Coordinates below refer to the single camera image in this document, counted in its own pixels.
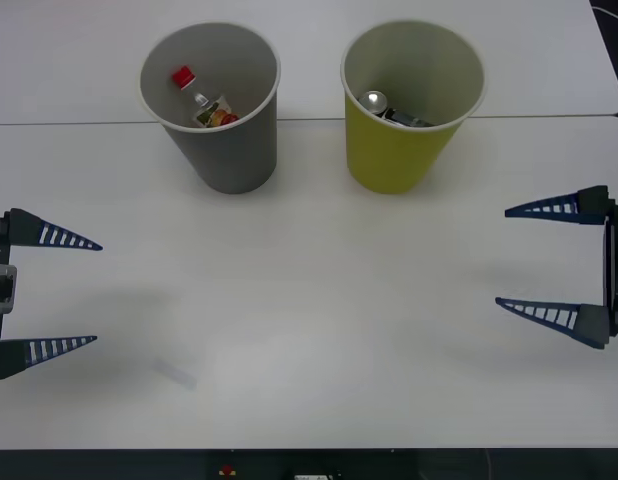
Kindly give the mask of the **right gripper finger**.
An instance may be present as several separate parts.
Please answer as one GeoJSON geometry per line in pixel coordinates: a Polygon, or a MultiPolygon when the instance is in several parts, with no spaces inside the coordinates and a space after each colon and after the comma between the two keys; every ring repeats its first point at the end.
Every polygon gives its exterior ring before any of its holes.
{"type": "Polygon", "coordinates": [[[598,185],[509,208],[505,211],[505,217],[563,223],[604,223],[608,212],[608,187],[598,185]]]}
{"type": "Polygon", "coordinates": [[[604,306],[503,297],[496,297],[495,303],[512,314],[594,349],[604,349],[611,337],[609,312],[604,306]]]}

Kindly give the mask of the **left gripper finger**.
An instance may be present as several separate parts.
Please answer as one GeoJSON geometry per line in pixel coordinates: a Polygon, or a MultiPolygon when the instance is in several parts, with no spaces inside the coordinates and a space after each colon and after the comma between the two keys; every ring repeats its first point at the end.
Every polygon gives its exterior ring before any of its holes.
{"type": "Polygon", "coordinates": [[[0,341],[0,380],[77,350],[96,340],[96,336],[78,336],[0,341]]]}
{"type": "Polygon", "coordinates": [[[7,223],[7,236],[11,244],[15,246],[79,250],[103,249],[95,241],[22,209],[9,210],[7,223]]]}

